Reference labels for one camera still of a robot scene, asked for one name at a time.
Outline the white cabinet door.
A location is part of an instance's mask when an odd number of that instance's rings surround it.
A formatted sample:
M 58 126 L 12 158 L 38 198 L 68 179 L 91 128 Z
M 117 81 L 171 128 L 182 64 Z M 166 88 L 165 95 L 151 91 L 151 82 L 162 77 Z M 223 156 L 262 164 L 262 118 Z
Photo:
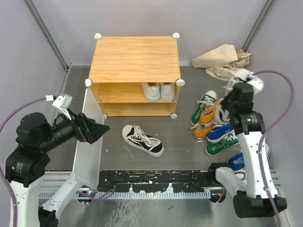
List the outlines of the white cabinet door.
M 97 123 L 104 123 L 103 112 L 100 109 L 90 88 L 85 91 L 82 112 Z M 74 179 L 89 188 L 96 189 L 99 182 L 102 139 L 89 144 L 77 142 L 73 163 Z

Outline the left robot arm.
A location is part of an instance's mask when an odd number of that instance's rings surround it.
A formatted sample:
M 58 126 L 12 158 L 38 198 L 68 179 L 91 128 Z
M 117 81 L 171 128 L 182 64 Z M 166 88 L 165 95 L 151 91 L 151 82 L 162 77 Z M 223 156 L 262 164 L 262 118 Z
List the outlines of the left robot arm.
M 56 227 L 59 218 L 81 187 L 94 184 L 95 176 L 83 171 L 75 179 L 74 173 L 60 187 L 49 202 L 39 206 L 40 187 L 45 167 L 50 162 L 48 152 L 75 138 L 79 142 L 93 144 L 110 129 L 79 113 L 73 119 L 63 117 L 60 123 L 50 125 L 42 113 L 30 113 L 23 117 L 16 129 L 16 149 L 6 160 L 5 178 L 12 190 L 12 214 L 14 227 Z

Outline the black white sneaker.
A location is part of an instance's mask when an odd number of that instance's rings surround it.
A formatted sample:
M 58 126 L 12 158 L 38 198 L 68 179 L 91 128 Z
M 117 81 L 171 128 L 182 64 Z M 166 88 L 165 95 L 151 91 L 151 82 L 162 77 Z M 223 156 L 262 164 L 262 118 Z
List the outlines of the black white sneaker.
M 228 124 L 229 123 L 229 112 L 227 110 L 227 107 L 223 107 L 224 104 L 224 100 L 226 101 L 226 103 L 228 103 L 227 98 L 229 93 L 232 91 L 233 86 L 236 83 L 246 83 L 247 82 L 247 77 L 249 74 L 253 74 L 253 72 L 247 70 L 247 69 L 239 69 L 236 72 L 232 73 L 232 77 L 230 78 L 230 80 L 228 81 L 227 85 L 224 86 L 225 89 L 225 97 L 223 98 L 223 100 L 221 101 L 221 103 L 219 104 L 216 112 L 215 112 L 215 120 L 217 124 Z
M 160 157 L 164 153 L 162 142 L 145 133 L 140 126 L 126 125 L 122 129 L 122 137 L 130 146 L 144 151 L 153 157 Z

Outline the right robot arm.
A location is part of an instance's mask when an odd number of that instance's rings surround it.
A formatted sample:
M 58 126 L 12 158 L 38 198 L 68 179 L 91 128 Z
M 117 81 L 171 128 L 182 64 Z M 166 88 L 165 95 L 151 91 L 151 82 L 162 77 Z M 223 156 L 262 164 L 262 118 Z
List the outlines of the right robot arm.
M 238 82 L 221 102 L 243 153 L 246 182 L 224 163 L 212 163 L 207 179 L 212 186 L 221 184 L 232 195 L 239 218 L 277 217 L 287 202 L 279 197 L 271 177 L 264 142 L 266 128 L 262 115 L 253 111 L 253 97 L 253 86 Z

